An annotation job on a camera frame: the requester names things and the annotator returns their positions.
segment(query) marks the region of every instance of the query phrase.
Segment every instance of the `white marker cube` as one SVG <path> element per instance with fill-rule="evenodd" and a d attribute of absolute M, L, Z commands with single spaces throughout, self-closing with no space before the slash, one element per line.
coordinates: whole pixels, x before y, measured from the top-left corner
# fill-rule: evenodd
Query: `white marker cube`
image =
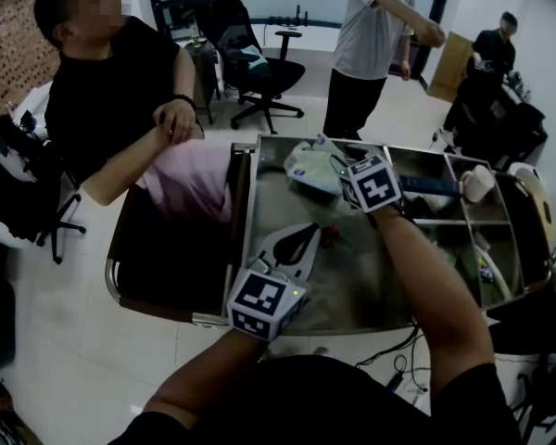
<path fill-rule="evenodd" d="M 237 330 L 274 341 L 297 317 L 307 289 L 241 268 L 227 302 L 229 322 Z"/>
<path fill-rule="evenodd" d="M 401 198 L 391 165 L 378 155 L 347 167 L 339 177 L 347 202 L 364 212 L 378 210 Z"/>

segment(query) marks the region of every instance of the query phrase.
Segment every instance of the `short black hair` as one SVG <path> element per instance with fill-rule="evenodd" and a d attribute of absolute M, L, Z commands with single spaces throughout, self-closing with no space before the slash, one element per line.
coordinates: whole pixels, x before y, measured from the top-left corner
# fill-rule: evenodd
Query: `short black hair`
<path fill-rule="evenodd" d="M 35 21 L 45 39 L 56 48 L 61 42 L 54 38 L 54 28 L 69 18 L 68 0 L 35 0 Z"/>
<path fill-rule="evenodd" d="M 504 19 L 507 23 L 509 23 L 511 26 L 518 28 L 519 27 L 519 22 L 517 21 L 517 18 L 510 12 L 505 11 L 502 14 L 501 19 Z"/>

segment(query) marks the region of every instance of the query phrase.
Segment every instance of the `black t-shirt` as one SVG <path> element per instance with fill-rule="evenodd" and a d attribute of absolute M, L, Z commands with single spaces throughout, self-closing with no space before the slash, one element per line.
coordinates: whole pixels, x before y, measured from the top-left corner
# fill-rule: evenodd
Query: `black t-shirt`
<path fill-rule="evenodd" d="M 494 69 L 494 80 L 502 82 L 502 77 L 512 70 L 515 64 L 515 47 L 510 41 L 505 43 L 500 38 L 498 30 L 486 30 L 481 32 L 474 43 L 472 49 L 479 53 L 483 60 L 492 61 Z M 468 62 L 468 75 L 472 76 L 478 71 L 474 69 L 474 59 Z"/>
<path fill-rule="evenodd" d="M 45 123 L 66 168 L 82 183 L 155 126 L 152 114 L 173 95 L 179 46 L 129 17 L 102 61 L 61 64 Z"/>
<path fill-rule="evenodd" d="M 323 356 L 296 356 L 258 364 L 191 431 L 163 413 L 143 413 L 110 445 L 301 436 L 331 442 L 520 443 L 493 364 L 451 381 L 437 395 L 431 418 L 360 369 Z"/>

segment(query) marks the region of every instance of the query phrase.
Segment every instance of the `forearm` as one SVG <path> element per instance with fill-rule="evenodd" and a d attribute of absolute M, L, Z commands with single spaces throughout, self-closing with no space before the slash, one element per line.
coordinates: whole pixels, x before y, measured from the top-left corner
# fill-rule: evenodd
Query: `forearm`
<path fill-rule="evenodd" d="M 165 412 L 191 428 L 251 372 L 268 343 L 232 330 L 177 370 L 148 402 L 145 412 Z"/>
<path fill-rule="evenodd" d="M 420 13 L 414 10 L 403 0 L 375 0 L 377 5 L 408 23 L 412 28 L 422 18 Z"/>
<path fill-rule="evenodd" d="M 111 158 L 82 188 L 97 203 L 108 206 L 136 183 L 166 146 L 158 129 L 152 129 Z"/>
<path fill-rule="evenodd" d="M 431 351 L 433 384 L 494 362 L 486 323 L 467 285 L 422 232 L 391 209 L 374 214 L 405 297 Z"/>
<path fill-rule="evenodd" d="M 173 93 L 194 98 L 196 66 L 186 49 L 181 48 L 173 63 Z"/>
<path fill-rule="evenodd" d="M 401 54 L 402 62 L 410 62 L 410 37 L 402 35 L 399 38 L 399 53 Z"/>

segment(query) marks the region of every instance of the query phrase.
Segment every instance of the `man in gray t-shirt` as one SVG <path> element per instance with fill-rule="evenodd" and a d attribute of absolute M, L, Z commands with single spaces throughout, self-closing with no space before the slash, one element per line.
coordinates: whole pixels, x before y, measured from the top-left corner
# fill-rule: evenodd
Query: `man in gray t-shirt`
<path fill-rule="evenodd" d="M 440 47 L 445 33 L 413 9 L 414 0 L 348 0 L 335 49 L 335 64 L 323 131 L 333 138 L 360 139 L 398 50 L 404 80 L 411 75 L 410 38 Z"/>

